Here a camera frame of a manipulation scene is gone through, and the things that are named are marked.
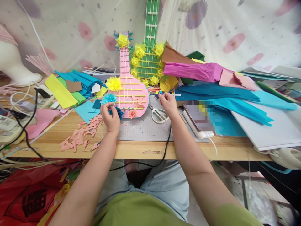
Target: red plastic bag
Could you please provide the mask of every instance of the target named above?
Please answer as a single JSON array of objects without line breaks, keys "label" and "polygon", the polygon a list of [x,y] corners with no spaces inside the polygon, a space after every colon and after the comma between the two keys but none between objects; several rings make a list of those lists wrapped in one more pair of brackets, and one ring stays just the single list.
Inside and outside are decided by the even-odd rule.
[{"label": "red plastic bag", "polygon": [[[73,161],[65,159],[57,164]],[[55,194],[64,185],[59,181],[69,166],[20,169],[0,184],[0,226],[36,226],[53,206]]]}]

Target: floral fabric backdrop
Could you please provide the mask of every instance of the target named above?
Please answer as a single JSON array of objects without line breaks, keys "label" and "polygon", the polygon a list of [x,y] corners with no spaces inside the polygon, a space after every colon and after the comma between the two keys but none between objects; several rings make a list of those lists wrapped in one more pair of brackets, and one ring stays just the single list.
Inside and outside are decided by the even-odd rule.
[{"label": "floral fabric backdrop", "polygon": [[[60,72],[104,64],[119,68],[113,33],[132,31],[143,42],[146,1],[19,0],[32,19],[47,56]],[[0,23],[25,55],[43,53],[18,0],[0,2]],[[207,62],[231,70],[271,70],[301,65],[299,0],[161,0],[157,41],[184,55],[199,51]]]}]

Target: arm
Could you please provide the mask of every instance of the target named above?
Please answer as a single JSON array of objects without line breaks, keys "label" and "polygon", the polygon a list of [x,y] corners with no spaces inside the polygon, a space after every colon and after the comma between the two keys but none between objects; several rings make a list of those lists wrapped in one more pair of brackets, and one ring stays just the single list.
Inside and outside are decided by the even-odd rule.
[{"label": "arm", "polygon": [[108,130],[92,158],[75,180],[49,226],[91,225],[95,208],[103,185],[109,173],[116,150],[116,140],[120,127],[117,110],[113,103],[101,106],[103,121]]},{"label": "arm", "polygon": [[159,98],[172,123],[177,159],[208,224],[213,226],[220,206],[240,203],[217,176],[206,155],[189,133],[178,113],[175,97],[164,93],[159,94]]}]

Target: person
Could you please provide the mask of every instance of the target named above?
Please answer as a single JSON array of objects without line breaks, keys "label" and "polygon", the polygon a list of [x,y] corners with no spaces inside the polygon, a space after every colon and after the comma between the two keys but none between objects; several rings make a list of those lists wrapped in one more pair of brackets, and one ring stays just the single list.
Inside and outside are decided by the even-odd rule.
[{"label": "person", "polygon": [[159,99],[171,120],[178,161],[152,168],[139,189],[129,184],[124,168],[109,171],[124,165],[113,161],[120,120],[113,103],[102,105],[107,133],[50,226],[188,225],[189,187],[210,226],[262,226],[217,176],[180,117],[175,97],[164,93]]}]

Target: hand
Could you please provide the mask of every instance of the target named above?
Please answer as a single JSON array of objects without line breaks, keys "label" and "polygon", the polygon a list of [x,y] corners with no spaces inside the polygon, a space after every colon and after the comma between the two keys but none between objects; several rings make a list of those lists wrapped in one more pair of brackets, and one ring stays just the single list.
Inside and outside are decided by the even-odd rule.
[{"label": "hand", "polygon": [[[103,121],[107,126],[107,132],[118,133],[120,128],[120,118],[118,116],[114,103],[106,103],[101,105],[100,113],[103,117]],[[112,109],[113,115],[109,114],[109,110]]]},{"label": "hand", "polygon": [[174,96],[166,92],[163,93],[163,95],[159,94],[159,99],[160,104],[162,105],[163,109],[165,110],[165,112],[171,120],[180,116],[177,109],[176,98]]}]

